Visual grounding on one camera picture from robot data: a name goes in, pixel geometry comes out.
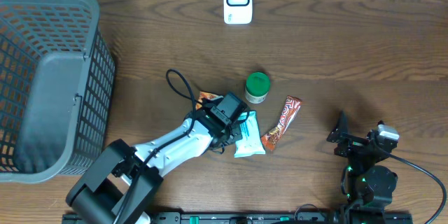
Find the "robotic arm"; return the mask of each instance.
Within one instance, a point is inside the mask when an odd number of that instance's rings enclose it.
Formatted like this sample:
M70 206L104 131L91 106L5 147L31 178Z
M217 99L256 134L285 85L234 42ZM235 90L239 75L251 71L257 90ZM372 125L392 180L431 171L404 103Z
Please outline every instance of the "robotic arm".
M163 182L162 177L190 158L240 140L237 120L246 109L242 100L228 93L224 98L204 100L195 118L189 113L180 127L159 139L135 147L121 139L114 141L71 189L67 204L86 223L149 224L151 218L144 210ZM127 199L107 179L109 174L131 185Z

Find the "wooden surface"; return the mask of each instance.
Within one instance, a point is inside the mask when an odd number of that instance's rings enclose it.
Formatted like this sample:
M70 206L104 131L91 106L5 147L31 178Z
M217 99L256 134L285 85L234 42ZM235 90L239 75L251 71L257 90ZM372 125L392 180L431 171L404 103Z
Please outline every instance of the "wooden surface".
M101 32L118 59L107 144L143 143L180 125L190 106L166 84L172 67L196 93L240 96L252 71L267 72L272 89L252 106L261 134L277 124L286 95L304 100L273 153L206 153L168 174L154 205L294 211L345 203L346 160L326 142L341 109L359 136L380 119L396 127L394 153L448 184L448 0L254 0L253 21L241 26L224 23L223 0L98 1ZM438 185L394 160L382 164L399 177L387 209L423 223L440 204ZM77 179L0 185L0 222L60 223ZM436 223L448 223L448 210Z

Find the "green lid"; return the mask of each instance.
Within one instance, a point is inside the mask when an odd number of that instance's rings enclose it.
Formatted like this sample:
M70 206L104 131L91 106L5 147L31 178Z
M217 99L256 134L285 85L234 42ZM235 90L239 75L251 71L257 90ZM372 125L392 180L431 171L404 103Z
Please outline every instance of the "green lid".
M266 95L270 87L271 81L264 73L252 73L246 80L246 90L254 97Z

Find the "orange wrapper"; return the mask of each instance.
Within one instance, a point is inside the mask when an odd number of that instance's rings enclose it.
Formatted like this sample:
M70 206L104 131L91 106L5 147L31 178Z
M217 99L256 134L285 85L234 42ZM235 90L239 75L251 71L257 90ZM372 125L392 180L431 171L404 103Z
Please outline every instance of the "orange wrapper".
M222 98L222 97L223 97L223 96L222 96L222 95L219 95L219 94L212 94L212 93L208 93L208 92L203 92L203 91L201 91L201 92L199 93L199 98L198 98L197 100L198 100L199 102L202 102L202 99L205 98L205 99L208 99L208 100L213 101L213 100L216 99L216 98ZM202 107L201 104L196 103L196 110L200 109L201 107Z
M273 151L275 145L280 140L281 136L285 134L288 126L294 120L297 112L300 109L302 101L298 98L287 96L285 106L281 112L279 124L274 129L271 129L266 135L261 137L261 142L266 149Z

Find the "basket bottom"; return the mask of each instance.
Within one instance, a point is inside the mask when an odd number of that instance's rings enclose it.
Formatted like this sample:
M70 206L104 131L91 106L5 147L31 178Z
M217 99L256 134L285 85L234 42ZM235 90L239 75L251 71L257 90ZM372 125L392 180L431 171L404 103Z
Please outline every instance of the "basket bottom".
M13 156L20 173L43 172L61 157L83 62L80 52L54 52L38 63Z

